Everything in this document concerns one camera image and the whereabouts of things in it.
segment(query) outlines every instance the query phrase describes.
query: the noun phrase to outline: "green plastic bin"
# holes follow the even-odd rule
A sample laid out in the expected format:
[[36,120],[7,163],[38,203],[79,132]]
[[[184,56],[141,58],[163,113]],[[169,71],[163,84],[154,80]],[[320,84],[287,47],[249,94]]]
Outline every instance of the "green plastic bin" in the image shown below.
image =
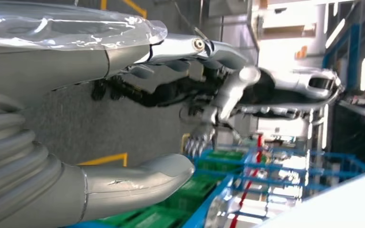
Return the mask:
[[110,216],[107,218],[101,218],[101,219],[98,219],[97,221],[100,223],[104,223],[106,225],[118,227],[121,224],[124,224],[124,223],[127,223],[127,222],[133,220],[134,218],[141,215],[143,212],[144,212],[144,210],[140,209],[140,210],[135,210],[135,211],[119,214],[119,215]]
[[[213,151],[209,153],[206,157],[220,160],[240,161],[244,157],[244,153],[237,151]],[[241,169],[242,165],[200,160],[198,161],[198,168],[203,170],[212,170],[220,172],[231,172],[233,170],[237,170],[236,173],[240,173],[242,170]]]
[[152,206],[121,228],[179,228],[190,218],[184,211]]
[[217,182],[215,178],[193,177],[166,200],[166,205],[172,209],[194,213],[215,188]]

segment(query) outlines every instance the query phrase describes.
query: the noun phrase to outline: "plastic wrap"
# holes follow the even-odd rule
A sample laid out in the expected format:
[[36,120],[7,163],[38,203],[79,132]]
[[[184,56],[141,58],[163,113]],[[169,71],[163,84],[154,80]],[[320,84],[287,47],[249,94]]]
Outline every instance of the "plastic wrap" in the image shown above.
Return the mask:
[[0,1],[0,46],[55,50],[115,49],[162,41],[160,21],[82,7]]

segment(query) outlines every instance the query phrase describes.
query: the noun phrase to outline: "red pipe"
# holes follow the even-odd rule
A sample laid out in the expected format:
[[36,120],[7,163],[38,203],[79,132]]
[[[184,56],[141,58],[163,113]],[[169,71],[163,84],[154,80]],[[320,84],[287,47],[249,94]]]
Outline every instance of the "red pipe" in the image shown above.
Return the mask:
[[[258,142],[257,142],[257,146],[258,146],[258,151],[257,151],[257,163],[261,163],[261,158],[262,158],[262,134],[259,134],[258,135]],[[258,170],[254,170],[254,172],[252,173],[252,177],[255,177],[258,173]],[[251,184],[252,184],[252,181],[249,181],[245,190],[248,190],[250,189],[251,187]],[[241,200],[240,200],[240,209],[241,207],[243,206],[243,203],[244,203],[244,200],[245,198],[247,197],[247,191],[245,191],[241,197]],[[235,215],[233,220],[231,221],[230,223],[230,228],[236,228],[236,225],[237,225],[237,218],[239,216],[238,215]]]

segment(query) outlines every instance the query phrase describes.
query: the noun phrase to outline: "yellow line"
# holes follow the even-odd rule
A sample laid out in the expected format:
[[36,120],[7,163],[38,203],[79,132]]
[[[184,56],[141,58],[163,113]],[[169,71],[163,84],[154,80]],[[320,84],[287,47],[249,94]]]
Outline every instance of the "yellow line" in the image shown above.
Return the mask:
[[185,145],[185,141],[187,140],[187,138],[190,137],[189,133],[185,133],[182,135],[181,138],[181,153],[184,153],[184,145]]
[[97,158],[90,161],[85,161],[80,163],[79,165],[100,165],[104,163],[109,163],[117,160],[123,160],[123,166],[127,165],[128,153],[120,153],[116,155],[110,155],[102,158]]
[[107,0],[101,0],[100,9],[101,10],[106,10],[107,9]]
[[124,153],[124,161],[122,162],[122,166],[126,167],[128,165],[128,153]]
[[123,2],[125,2],[125,4],[127,4],[128,6],[130,6],[131,8],[133,8],[136,12],[138,12],[139,14],[141,14],[141,16],[143,18],[147,18],[147,11],[145,9],[140,8],[136,3],[134,3],[132,0],[122,0]]

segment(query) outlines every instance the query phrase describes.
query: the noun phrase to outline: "bolt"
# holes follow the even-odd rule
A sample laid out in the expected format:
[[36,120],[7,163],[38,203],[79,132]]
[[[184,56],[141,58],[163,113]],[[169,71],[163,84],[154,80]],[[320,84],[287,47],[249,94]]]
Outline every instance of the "bolt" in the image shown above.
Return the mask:
[[194,49],[197,51],[203,51],[205,49],[205,44],[200,38],[195,38],[193,41]]

